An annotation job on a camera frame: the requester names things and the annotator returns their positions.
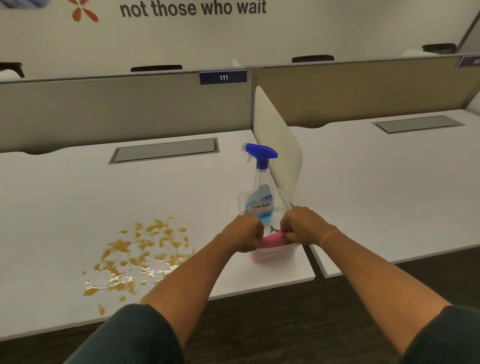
floor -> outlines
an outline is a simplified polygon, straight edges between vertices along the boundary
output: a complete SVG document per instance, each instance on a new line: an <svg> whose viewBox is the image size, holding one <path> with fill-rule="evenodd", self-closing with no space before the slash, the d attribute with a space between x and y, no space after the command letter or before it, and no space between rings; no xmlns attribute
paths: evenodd
<svg viewBox="0 0 480 364"><path fill-rule="evenodd" d="M480 247L399 266L449 301L480 308L479 262ZM188 363L397 363L345 278L316 274L312 282L209 302ZM0 342L0 362L62 363L98 325Z"/></svg>

blue spray nozzle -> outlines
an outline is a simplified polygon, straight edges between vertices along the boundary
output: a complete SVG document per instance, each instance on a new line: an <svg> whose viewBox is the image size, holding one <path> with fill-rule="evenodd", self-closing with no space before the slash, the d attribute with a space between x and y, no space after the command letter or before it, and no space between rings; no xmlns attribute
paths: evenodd
<svg viewBox="0 0 480 364"><path fill-rule="evenodd" d="M258 170L267 170L268 160L278 157L278 153L269 146L247 143L244 145L243 150L257 159Z"/></svg>

spray bottle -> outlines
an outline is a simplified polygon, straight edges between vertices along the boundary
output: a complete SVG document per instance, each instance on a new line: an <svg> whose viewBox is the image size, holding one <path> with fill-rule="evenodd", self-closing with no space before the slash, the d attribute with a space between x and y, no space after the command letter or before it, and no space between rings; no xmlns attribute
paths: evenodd
<svg viewBox="0 0 480 364"><path fill-rule="evenodd" d="M244 144L243 150L249 154L247 163L252 157L257 159L257 173L252 190L248 193L245 213L255 215L268 224L274 210L274 184L268 170L268 160L277 158L278 153L268 146Z"/></svg>

orange flower logo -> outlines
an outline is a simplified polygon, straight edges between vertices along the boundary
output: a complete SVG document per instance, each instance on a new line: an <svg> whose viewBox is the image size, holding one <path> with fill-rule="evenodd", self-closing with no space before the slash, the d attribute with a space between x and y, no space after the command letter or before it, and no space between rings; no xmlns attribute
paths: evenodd
<svg viewBox="0 0 480 364"><path fill-rule="evenodd" d="M75 20L76 22L81 21L82 10L83 10L84 13L87 14L87 16L90 19L92 19L94 22L98 22L98 16L94 12L92 12L88 9L85 9L85 5L88 3L88 0L78 0L78 1L77 0L68 0L68 1L77 6L77 8L72 13L73 20Z"/></svg>

sleeve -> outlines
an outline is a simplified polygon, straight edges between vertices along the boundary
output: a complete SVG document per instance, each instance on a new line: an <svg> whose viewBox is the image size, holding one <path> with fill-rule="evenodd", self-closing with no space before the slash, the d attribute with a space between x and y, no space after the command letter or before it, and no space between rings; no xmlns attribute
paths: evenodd
<svg viewBox="0 0 480 364"><path fill-rule="evenodd" d="M65 363L181 364L179 341L152 306L129 304L95 331Z"/></svg>
<svg viewBox="0 0 480 364"><path fill-rule="evenodd" d="M424 327L401 364L480 363L480 311L448 306Z"/></svg>

